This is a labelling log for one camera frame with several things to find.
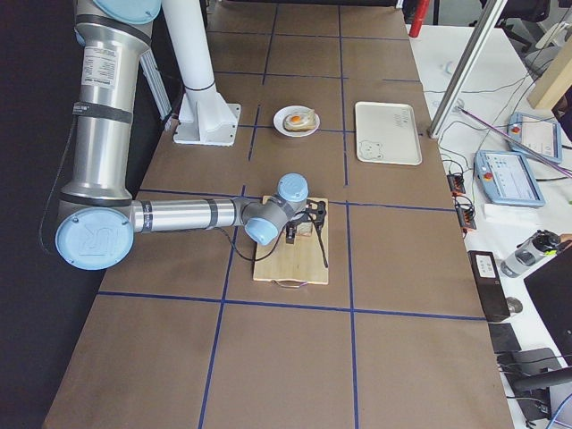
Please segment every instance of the wooden block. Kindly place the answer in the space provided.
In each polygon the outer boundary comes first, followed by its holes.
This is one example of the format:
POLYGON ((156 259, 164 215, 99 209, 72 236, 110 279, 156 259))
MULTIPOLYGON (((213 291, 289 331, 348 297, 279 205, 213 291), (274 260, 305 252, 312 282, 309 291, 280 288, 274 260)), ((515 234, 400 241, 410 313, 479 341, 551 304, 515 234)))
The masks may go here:
MULTIPOLYGON (((325 198, 309 198, 313 201, 324 201, 326 212, 328 210, 328 200, 325 198)), ((322 242, 326 259, 328 258, 328 217, 325 217, 322 228, 322 242)), ((324 266, 322 250, 318 242, 315 229, 311 233, 296 234, 294 244, 286 243, 286 234, 282 234, 277 240, 280 242, 276 250, 268 258, 255 262, 253 279, 261 282, 297 282, 328 284, 328 268, 324 266)), ((267 246, 257 246, 256 258, 263 257, 272 249, 275 240, 267 246)))

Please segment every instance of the bread slice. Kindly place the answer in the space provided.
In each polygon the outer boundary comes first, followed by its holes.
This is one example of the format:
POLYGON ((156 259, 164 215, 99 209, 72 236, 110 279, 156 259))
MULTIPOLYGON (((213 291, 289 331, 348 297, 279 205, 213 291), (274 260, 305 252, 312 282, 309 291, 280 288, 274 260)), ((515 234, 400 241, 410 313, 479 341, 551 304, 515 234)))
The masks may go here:
POLYGON ((284 118, 282 126, 286 131, 303 132, 315 129, 315 112, 294 112, 284 118))

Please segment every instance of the label sticker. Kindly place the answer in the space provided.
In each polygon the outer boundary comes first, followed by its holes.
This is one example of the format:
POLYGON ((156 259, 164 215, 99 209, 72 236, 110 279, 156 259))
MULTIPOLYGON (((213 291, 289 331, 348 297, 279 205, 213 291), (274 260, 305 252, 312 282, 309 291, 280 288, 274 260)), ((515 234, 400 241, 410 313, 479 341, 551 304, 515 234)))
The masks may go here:
POLYGON ((476 266, 479 268, 479 274, 486 279, 494 279, 494 266, 491 257, 486 255, 475 255, 476 266))
POLYGON ((114 89, 117 56, 117 51, 111 49, 86 46, 83 52, 81 85, 114 89))

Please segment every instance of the white tray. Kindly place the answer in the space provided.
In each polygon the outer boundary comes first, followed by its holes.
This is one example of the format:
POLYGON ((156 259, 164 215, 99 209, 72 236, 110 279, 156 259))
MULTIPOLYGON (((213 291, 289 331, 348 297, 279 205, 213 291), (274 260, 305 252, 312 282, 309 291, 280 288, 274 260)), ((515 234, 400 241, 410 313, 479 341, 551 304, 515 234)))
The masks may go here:
POLYGON ((413 108, 392 103, 356 103, 357 159, 365 163, 421 164, 413 108))

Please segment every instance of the brown table surface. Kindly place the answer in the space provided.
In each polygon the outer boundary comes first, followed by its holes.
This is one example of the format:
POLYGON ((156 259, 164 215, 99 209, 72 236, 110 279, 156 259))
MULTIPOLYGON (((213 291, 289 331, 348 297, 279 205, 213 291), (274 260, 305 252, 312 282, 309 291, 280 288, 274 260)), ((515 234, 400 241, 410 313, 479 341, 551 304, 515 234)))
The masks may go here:
POLYGON ((236 142, 165 133, 138 198, 259 198, 300 172, 330 200, 330 284, 253 282, 216 231, 138 235, 45 428, 512 427, 401 12, 222 2, 209 20, 236 142), (423 163, 359 162, 357 101, 412 105, 423 163), (281 136, 285 105, 314 107, 321 129, 281 136))

